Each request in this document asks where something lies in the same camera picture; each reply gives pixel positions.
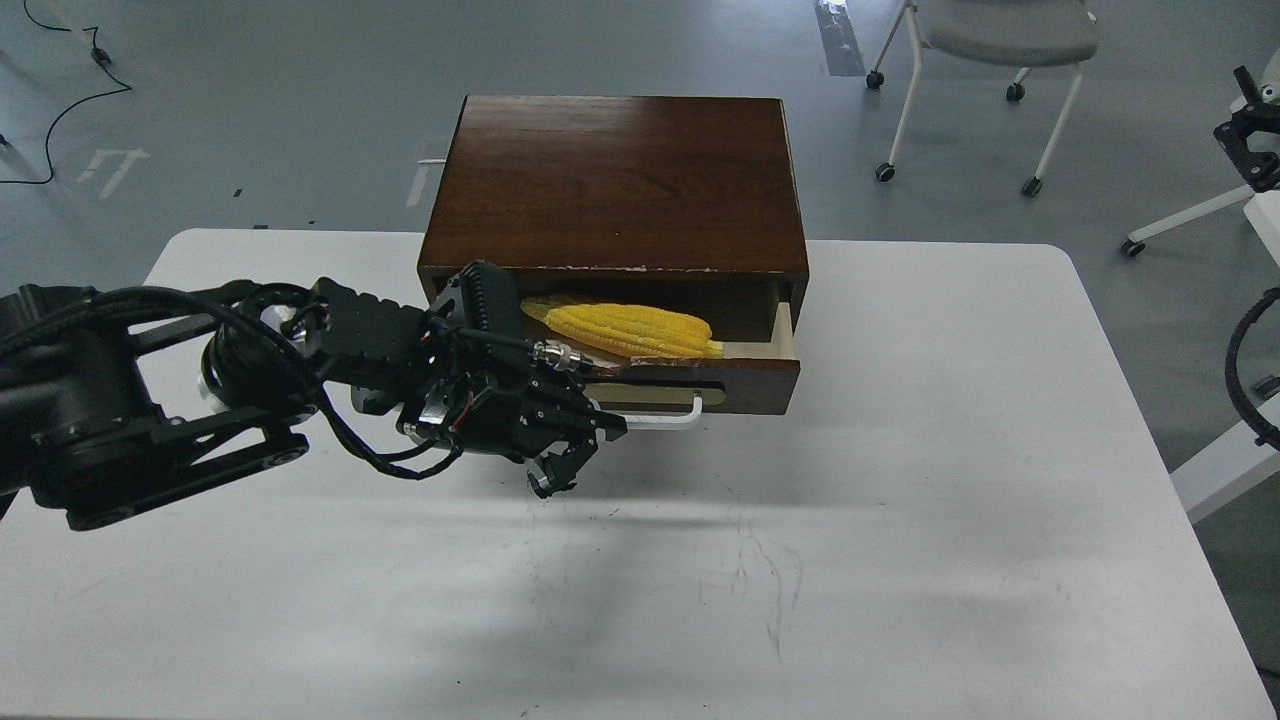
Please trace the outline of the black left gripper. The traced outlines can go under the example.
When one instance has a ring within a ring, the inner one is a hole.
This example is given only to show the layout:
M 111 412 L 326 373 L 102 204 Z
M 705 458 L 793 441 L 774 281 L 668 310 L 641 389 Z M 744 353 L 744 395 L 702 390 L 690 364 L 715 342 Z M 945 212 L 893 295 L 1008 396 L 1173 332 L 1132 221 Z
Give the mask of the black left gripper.
M 515 278 L 484 260 L 426 309 L 321 278 L 300 301 L 300 340 L 316 379 L 348 386 L 358 413 L 396 413 L 429 448 L 527 460 L 539 498 L 573 489 L 598 441 L 627 430 L 586 396 L 579 361 L 526 337 Z

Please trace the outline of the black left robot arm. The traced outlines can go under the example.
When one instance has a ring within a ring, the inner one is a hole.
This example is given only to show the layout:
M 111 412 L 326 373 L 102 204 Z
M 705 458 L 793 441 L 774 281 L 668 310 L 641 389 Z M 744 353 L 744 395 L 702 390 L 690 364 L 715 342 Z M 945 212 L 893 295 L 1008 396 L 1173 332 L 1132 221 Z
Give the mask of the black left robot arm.
M 524 333 L 513 277 L 474 261 L 426 309 L 330 278 L 179 291 L 26 284 L 3 299 L 3 506 L 23 491 L 92 530 L 294 461 L 324 416 L 375 471 L 424 480 L 465 454 L 572 489 L 626 420 L 594 366 Z

